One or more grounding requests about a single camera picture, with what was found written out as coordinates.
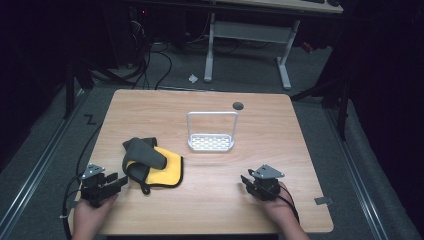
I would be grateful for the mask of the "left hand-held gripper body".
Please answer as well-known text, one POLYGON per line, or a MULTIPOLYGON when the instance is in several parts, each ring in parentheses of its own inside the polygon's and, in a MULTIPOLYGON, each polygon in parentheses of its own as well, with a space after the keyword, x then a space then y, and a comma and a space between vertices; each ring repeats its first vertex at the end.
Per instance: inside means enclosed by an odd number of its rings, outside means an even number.
POLYGON ((115 181, 106 182, 108 175, 104 171, 104 167, 90 163, 81 176, 81 198, 95 208, 99 208, 104 200, 119 192, 112 187, 115 181))

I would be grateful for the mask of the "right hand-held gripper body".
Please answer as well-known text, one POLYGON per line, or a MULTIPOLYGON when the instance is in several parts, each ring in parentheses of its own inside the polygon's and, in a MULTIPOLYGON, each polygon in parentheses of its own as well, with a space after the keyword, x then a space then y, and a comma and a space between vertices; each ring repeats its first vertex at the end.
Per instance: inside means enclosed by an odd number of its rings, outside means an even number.
POLYGON ((251 195, 262 201, 274 200, 280 194, 279 178, 284 174, 267 164, 263 164, 254 171, 254 177, 251 177, 255 190, 251 195))

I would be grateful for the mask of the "grey and yellow cloth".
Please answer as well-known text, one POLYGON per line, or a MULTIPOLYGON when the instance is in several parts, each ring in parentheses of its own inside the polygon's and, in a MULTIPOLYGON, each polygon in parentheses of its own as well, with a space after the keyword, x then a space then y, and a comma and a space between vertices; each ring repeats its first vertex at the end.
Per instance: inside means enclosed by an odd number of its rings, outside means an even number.
POLYGON ((158 146, 157 139, 132 138, 122 143, 123 172, 149 195, 152 188, 176 188, 184 175, 184 158, 158 146))

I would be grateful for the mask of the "person's right hand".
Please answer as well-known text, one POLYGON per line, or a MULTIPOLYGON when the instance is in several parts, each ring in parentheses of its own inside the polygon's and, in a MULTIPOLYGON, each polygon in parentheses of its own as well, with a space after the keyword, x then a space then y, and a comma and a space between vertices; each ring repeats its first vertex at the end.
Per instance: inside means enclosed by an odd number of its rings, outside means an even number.
POLYGON ((282 182, 280 182, 280 194, 278 198, 272 201, 259 201, 259 204, 269 219, 277 226, 279 223, 286 221, 296 220, 298 222, 292 210, 294 207, 293 199, 287 187, 282 182))

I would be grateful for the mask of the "person's left hand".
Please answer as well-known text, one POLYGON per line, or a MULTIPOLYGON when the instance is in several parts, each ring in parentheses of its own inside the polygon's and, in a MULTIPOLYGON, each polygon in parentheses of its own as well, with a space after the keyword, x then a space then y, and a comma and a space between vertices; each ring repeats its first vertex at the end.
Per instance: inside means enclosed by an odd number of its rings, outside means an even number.
POLYGON ((72 240, 94 240, 117 198, 118 194, 108 198, 99 208, 81 199, 74 210, 72 240))

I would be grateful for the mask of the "white metal rack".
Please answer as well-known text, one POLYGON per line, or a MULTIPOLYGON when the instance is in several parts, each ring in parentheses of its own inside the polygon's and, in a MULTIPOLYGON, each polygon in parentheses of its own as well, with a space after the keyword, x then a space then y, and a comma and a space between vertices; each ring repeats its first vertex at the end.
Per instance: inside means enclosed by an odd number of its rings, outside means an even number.
POLYGON ((228 152, 235 143, 238 113, 189 112, 186 115, 188 145, 197 152, 228 152))

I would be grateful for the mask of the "black metal stand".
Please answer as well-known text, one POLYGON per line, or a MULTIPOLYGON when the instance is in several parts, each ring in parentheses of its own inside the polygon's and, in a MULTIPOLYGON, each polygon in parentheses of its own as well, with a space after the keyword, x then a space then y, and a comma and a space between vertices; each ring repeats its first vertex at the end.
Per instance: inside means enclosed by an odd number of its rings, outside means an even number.
POLYGON ((345 141, 345 127, 348 117, 348 101, 351 86, 351 78, 344 77, 330 80, 325 83, 318 83, 316 86, 302 91, 290 97, 292 101, 299 101, 307 96, 322 96, 321 105, 324 108, 338 108, 338 116, 336 118, 336 131, 338 136, 345 141))
POLYGON ((94 82, 90 73, 90 65, 86 59, 72 59, 66 66, 66 103, 64 118, 68 119, 74 111, 75 82, 78 82, 83 90, 91 90, 94 82))

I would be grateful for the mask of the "dark computer tower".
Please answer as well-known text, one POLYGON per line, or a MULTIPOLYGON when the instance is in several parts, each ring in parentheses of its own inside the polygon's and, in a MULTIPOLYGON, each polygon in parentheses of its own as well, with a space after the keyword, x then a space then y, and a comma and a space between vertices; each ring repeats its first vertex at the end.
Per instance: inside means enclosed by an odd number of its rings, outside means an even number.
POLYGON ((130 32, 135 46, 135 63, 140 66, 149 46, 149 15, 146 8, 130 6, 130 32))

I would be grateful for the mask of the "metal floor rail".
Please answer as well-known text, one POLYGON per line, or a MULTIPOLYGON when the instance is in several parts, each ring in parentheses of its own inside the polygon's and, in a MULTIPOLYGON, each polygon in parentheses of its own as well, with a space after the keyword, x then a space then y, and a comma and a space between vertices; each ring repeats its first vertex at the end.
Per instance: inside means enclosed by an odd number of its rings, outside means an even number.
POLYGON ((338 145, 341 149, 343 159, 347 168, 348 175, 351 180, 352 187, 355 191, 362 212, 366 218, 366 221, 370 227, 370 230, 375 240, 389 240, 387 232, 381 222, 380 216, 377 213, 374 201, 372 200, 361 174, 357 168, 353 155, 350 152, 349 146, 346 140, 343 140, 338 132, 337 119, 332 110, 323 110, 327 120, 329 121, 335 138, 337 139, 338 145))
POLYGON ((65 117, 65 91, 31 127, 30 134, 0 174, 0 240, 7 240, 51 164, 77 111, 89 96, 78 90, 74 109, 65 117))

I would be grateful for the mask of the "desk with white frame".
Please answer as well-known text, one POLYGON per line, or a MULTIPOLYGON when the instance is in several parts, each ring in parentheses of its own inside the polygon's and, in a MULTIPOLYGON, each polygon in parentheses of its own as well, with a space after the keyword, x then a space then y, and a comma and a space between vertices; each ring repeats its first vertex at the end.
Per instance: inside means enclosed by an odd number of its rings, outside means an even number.
MULTIPOLYGON (((264 7, 269 10, 287 10, 291 13, 306 14, 338 15, 343 13, 343 8, 339 4, 331 4, 330 0, 211 0, 211 6, 264 7)), ((283 88, 290 90, 291 83, 286 68, 286 61, 297 35, 299 25, 299 17, 290 20, 288 26, 280 27, 269 24, 216 20, 215 14, 211 13, 204 81, 211 82, 213 79, 214 40, 216 38, 276 43, 284 46, 281 55, 276 58, 276 64, 283 88)))

